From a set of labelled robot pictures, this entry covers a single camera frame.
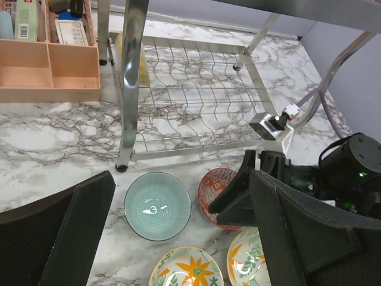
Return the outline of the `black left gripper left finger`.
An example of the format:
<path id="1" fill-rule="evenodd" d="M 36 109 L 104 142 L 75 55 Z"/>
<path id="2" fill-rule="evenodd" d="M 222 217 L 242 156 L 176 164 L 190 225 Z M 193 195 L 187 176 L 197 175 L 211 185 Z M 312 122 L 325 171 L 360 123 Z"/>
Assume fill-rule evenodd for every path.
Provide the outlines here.
<path id="1" fill-rule="evenodd" d="M 86 285 L 115 192 L 109 171 L 1 213 L 1 285 Z"/>

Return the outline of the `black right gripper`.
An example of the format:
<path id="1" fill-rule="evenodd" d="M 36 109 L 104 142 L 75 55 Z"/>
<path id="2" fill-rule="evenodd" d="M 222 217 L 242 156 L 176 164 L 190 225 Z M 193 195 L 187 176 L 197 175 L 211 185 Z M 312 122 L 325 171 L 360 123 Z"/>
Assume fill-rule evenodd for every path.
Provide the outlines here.
<path id="1" fill-rule="evenodd" d="M 249 187 L 249 175 L 255 169 L 256 151 L 246 150 L 242 164 L 228 186 L 209 205 L 210 213 L 219 213 L 218 225 L 258 226 L 251 195 L 244 193 Z M 316 193 L 315 170 L 312 166 L 297 166 L 283 153 L 262 151 L 260 170 L 291 188 L 305 194 Z"/>

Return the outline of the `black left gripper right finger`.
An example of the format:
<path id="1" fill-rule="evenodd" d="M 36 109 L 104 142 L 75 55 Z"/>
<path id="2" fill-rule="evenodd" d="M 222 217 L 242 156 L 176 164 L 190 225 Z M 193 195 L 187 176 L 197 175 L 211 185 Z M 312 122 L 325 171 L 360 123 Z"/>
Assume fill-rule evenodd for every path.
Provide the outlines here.
<path id="1" fill-rule="evenodd" d="M 380 285 L 380 221 L 262 172 L 249 189 L 272 285 Z"/>

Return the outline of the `red patterned bowl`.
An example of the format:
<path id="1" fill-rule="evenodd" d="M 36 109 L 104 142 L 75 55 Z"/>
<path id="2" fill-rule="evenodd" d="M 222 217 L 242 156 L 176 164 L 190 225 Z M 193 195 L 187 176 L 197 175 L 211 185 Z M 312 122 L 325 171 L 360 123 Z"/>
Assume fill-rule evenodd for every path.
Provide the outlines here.
<path id="1" fill-rule="evenodd" d="M 218 225 L 217 215 L 209 212 L 208 207 L 235 177 L 236 172 L 225 167 L 210 170 L 201 179 L 198 187 L 198 204 L 205 218 L 213 225 L 225 231 L 236 231 L 241 226 Z"/>

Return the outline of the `teal ribbed bowl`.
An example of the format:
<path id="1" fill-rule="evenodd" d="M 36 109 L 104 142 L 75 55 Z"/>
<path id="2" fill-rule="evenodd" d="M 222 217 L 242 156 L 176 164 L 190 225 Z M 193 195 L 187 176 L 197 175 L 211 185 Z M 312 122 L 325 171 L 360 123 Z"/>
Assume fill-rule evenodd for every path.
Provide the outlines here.
<path id="1" fill-rule="evenodd" d="M 151 172 L 137 178 L 124 198 L 124 215 L 131 229 L 150 241 L 166 241 L 189 222 L 192 203 L 186 187 L 172 175 Z"/>

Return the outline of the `yellow dotted white bowl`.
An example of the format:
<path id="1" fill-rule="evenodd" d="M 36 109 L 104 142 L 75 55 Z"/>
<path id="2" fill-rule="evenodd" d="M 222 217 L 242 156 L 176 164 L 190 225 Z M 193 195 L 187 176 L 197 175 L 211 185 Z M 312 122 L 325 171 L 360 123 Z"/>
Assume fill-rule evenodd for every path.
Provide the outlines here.
<path id="1" fill-rule="evenodd" d="M 112 48 L 115 67 L 118 72 L 120 80 L 122 80 L 122 49 L 123 49 L 123 34 L 119 33 L 116 37 L 114 47 Z M 140 46 L 140 60 L 139 60 L 139 85 L 150 87 L 149 68 L 144 51 L 144 46 Z"/>

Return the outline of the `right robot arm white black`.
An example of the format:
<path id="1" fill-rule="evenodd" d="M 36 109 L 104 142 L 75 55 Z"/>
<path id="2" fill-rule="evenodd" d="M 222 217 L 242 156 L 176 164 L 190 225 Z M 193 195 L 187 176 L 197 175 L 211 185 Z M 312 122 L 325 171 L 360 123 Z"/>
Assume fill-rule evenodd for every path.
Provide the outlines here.
<path id="1" fill-rule="evenodd" d="M 355 133 L 325 148 L 316 166 L 292 164 L 284 153 L 247 150 L 238 173 L 208 206 L 219 225 L 247 226 L 250 206 L 249 176 L 260 160 L 260 170 L 285 185 L 335 207 L 380 219 L 380 143 Z"/>

